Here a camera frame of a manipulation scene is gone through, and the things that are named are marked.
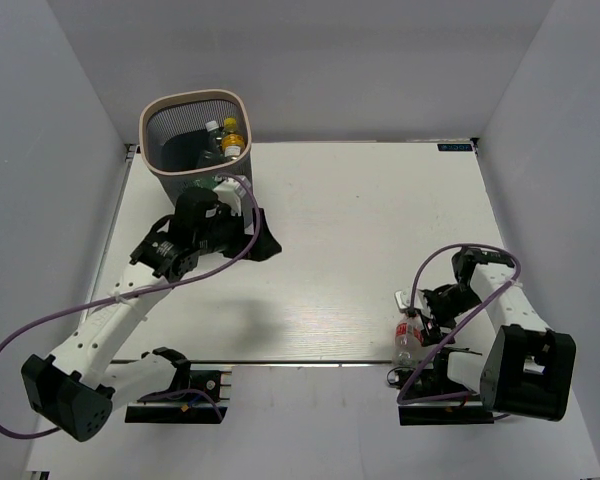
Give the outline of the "red cap clear bottle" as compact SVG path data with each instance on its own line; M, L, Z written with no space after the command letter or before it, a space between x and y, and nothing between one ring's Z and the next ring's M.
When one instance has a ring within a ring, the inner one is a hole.
M426 355L422 340L422 321L419 313L406 314L395 327L393 364L416 368Z

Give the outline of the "green Sprite bottle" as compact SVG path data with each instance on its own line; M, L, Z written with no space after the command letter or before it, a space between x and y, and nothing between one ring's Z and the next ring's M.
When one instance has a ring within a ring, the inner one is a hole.
M193 184L196 187L213 190L220 182L221 182L221 180L218 180L216 176L211 175L211 176L199 177L193 181Z

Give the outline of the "clear unlabelled plastic bottle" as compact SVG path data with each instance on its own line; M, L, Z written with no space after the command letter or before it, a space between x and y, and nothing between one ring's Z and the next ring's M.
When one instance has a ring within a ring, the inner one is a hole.
M216 120L207 122L205 128L208 134L207 146L199 153L196 163L198 169L215 167L223 164L225 160L221 147L223 130Z

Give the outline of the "orange label clear bottle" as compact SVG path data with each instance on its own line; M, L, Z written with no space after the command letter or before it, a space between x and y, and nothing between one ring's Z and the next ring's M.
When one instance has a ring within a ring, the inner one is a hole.
M234 117L228 117L223 123L221 150L225 159L235 160L245 149L245 140L239 133L238 122Z

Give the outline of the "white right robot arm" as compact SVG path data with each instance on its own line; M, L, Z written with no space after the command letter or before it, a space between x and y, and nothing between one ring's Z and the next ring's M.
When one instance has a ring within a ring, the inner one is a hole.
M552 329L534 310L519 281L521 262L510 252L479 243L449 245L454 283L424 290L414 282L402 310L421 321L429 352L400 388L401 407L479 398L485 411L558 422L565 416L576 343ZM453 342L479 314L487 315L494 339L478 351ZM427 366L437 394L409 393Z

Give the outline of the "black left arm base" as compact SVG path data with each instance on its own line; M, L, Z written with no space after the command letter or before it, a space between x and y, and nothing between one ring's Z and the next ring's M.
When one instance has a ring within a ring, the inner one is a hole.
M152 393L126 407L127 424L219 425L229 408L232 367L223 364L191 366L189 380L168 394Z

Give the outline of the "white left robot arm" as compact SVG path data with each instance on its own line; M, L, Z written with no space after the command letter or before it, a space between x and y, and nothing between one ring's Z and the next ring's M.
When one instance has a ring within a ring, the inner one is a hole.
M113 359L148 313L200 257L220 253L230 261L266 261L282 250L263 208L252 210L254 231L244 213L218 193L192 187L175 210L157 220L130 255L113 287L112 302L84 322L46 357L30 356L21 374L32 409L79 442L94 437L117 409L137 400L184 398L193 392L188 358L167 347L115 365Z

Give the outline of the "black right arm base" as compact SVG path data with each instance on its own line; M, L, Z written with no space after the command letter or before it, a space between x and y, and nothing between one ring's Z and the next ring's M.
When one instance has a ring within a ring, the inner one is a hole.
M489 425L495 416L487 411L478 394L425 369L398 406L399 425L464 426Z

